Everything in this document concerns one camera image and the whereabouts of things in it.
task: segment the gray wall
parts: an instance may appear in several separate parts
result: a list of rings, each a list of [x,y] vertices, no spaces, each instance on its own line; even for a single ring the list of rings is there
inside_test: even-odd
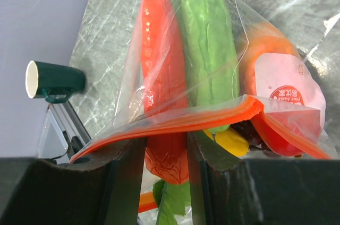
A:
[[[67,65],[88,0],[0,0],[0,157],[36,156],[47,103],[25,90],[30,60]]]

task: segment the green vegetable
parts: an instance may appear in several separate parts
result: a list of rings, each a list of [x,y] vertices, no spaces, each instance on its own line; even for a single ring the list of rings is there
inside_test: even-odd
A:
[[[154,185],[154,198],[156,202],[161,199],[156,225],[177,225],[174,215],[185,216],[185,207],[191,204],[190,184],[175,185],[159,181]]]
[[[239,69],[232,21],[224,0],[173,0],[186,59],[191,106],[239,96]],[[210,129],[224,131],[228,126]]]

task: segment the mug rim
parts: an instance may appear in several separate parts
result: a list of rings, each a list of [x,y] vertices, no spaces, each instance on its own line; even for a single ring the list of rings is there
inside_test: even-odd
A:
[[[39,72],[34,60],[31,60],[26,68],[25,86],[29,98],[34,98],[38,91]]]

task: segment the mug handle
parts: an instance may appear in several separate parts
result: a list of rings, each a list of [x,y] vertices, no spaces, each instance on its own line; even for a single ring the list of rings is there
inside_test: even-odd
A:
[[[42,90],[42,94],[45,97],[45,100],[49,103],[53,103],[53,104],[60,104],[60,103],[65,103],[67,102],[70,97],[72,96],[72,91],[70,90],[66,90],[68,93],[65,95],[64,98],[53,98],[49,95],[49,92],[46,89]]]

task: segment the mug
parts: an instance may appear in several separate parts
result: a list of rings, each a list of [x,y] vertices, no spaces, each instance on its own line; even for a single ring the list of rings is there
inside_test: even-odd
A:
[[[49,103],[65,103],[85,89],[85,74],[76,68],[30,61],[26,69],[26,92],[31,99],[45,98]]]

